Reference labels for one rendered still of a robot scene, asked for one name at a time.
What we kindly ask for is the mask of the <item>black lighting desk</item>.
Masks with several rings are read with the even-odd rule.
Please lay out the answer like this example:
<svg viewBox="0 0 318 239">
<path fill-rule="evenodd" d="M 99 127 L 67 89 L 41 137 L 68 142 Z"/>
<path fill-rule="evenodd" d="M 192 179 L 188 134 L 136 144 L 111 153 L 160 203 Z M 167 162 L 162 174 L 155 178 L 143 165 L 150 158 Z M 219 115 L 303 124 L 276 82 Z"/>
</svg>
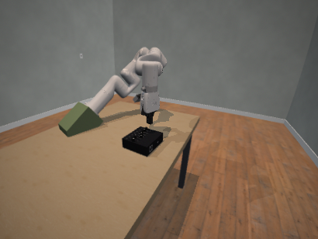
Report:
<svg viewBox="0 0 318 239">
<path fill-rule="evenodd" d="M 134 136 L 135 135 L 135 136 Z M 132 140 L 131 140 L 132 139 Z M 140 126 L 122 138 L 123 147 L 148 156 L 163 141 L 163 133 Z"/>
</svg>

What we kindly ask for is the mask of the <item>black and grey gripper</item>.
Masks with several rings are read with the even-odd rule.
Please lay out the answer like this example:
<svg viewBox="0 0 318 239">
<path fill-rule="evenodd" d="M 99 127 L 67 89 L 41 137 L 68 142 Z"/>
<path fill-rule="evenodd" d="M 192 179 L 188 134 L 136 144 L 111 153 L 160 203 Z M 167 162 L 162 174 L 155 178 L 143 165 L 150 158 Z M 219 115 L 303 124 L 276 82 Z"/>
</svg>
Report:
<svg viewBox="0 0 318 239">
<path fill-rule="evenodd" d="M 141 104 L 142 103 L 142 104 Z M 160 108 L 160 96 L 157 92 L 141 92 L 140 96 L 140 111 L 141 115 L 147 117 L 147 123 L 153 123 L 153 116 Z"/>
</svg>

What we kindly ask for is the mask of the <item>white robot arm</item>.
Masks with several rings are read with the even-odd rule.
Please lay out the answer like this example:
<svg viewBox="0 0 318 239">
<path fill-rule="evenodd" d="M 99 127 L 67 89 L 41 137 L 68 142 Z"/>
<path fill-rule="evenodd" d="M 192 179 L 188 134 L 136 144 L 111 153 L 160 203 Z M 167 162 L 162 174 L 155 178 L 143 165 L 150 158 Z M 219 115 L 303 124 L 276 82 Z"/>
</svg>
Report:
<svg viewBox="0 0 318 239">
<path fill-rule="evenodd" d="M 141 91 L 157 92 L 158 76 L 161 75 L 166 64 L 167 60 L 158 48 L 153 47 L 149 51 L 146 47 L 143 47 L 137 52 L 134 59 L 120 72 L 128 86 L 119 76 L 113 75 L 99 93 L 84 105 L 90 107 L 96 114 L 99 114 L 113 98 L 114 92 L 121 98 L 126 98 L 140 84 L 138 75 L 142 76 Z"/>
</svg>

